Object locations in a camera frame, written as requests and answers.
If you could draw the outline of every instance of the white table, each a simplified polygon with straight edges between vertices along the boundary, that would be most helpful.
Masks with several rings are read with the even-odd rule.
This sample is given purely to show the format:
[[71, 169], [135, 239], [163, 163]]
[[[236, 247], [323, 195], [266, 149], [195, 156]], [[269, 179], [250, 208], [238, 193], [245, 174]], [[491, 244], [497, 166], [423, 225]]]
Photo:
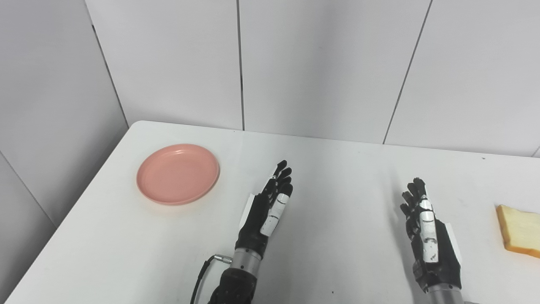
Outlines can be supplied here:
[[[208, 148], [221, 174], [198, 201], [161, 206], [142, 196], [135, 174], [175, 143]], [[293, 168], [294, 193], [254, 303], [424, 303], [399, 211], [415, 176], [439, 218], [453, 224], [465, 299], [538, 302], [540, 260], [503, 248], [495, 205], [540, 212], [540, 159], [137, 122], [7, 304], [188, 303], [203, 261], [232, 255], [248, 193], [282, 159]], [[214, 262], [199, 303], [225, 268]]]

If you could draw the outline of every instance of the silver cylindrical wrist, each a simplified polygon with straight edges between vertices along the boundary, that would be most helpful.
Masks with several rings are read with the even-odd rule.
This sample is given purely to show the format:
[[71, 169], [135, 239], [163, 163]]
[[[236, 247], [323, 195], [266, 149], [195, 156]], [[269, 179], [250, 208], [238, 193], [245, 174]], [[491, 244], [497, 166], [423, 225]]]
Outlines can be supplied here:
[[257, 277], [261, 260], [261, 256], [255, 251], [246, 248], [238, 248], [234, 251], [231, 268], [242, 269]]

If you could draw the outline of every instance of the black cable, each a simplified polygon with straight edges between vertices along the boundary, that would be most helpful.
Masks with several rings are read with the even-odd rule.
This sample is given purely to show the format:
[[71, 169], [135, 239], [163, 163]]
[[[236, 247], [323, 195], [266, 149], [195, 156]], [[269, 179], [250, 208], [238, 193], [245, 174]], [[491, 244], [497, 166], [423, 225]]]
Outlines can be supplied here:
[[195, 303], [195, 297], [197, 296], [197, 291], [199, 290], [199, 285], [201, 284], [201, 280], [203, 279], [203, 276], [210, 266], [210, 262], [215, 258], [215, 255], [212, 255], [208, 260], [202, 264], [201, 271], [199, 272], [199, 276], [197, 277], [197, 282], [195, 283], [195, 288], [193, 289], [193, 294], [191, 295], [191, 301], [190, 304]]

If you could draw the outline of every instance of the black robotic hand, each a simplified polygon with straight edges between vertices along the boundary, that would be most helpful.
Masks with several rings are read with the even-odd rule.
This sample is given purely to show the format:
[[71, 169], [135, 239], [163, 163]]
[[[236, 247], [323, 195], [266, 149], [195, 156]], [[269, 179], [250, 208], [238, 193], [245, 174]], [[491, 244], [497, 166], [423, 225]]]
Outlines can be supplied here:
[[427, 198], [426, 184], [420, 178], [407, 185], [400, 208], [407, 217], [406, 230], [413, 248], [413, 272], [424, 292], [432, 286], [461, 289], [461, 266], [454, 252], [446, 225], [435, 217]]
[[262, 192], [255, 196], [234, 246], [231, 267], [225, 270], [210, 304], [249, 304], [257, 285], [257, 272], [268, 238], [279, 222], [293, 186], [286, 161], [277, 165]]

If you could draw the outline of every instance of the white finger segment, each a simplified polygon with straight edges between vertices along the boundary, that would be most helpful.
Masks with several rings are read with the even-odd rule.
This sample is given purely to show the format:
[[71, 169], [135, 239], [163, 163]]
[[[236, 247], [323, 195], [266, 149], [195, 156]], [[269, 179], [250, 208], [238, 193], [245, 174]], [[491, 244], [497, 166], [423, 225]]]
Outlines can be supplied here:
[[287, 204], [288, 200], [289, 196], [286, 194], [278, 194], [274, 205], [268, 212], [268, 217], [266, 218], [265, 223], [262, 225], [260, 230], [262, 234], [269, 237], [272, 235], [272, 232], [274, 232], [275, 227], [278, 225], [279, 218], [281, 217], [281, 214], [283, 214], [283, 210], [285, 209], [285, 205]]
[[438, 262], [437, 229], [433, 206], [427, 197], [420, 201], [420, 207], [427, 210], [420, 212], [420, 238], [422, 239], [423, 259], [426, 263]]

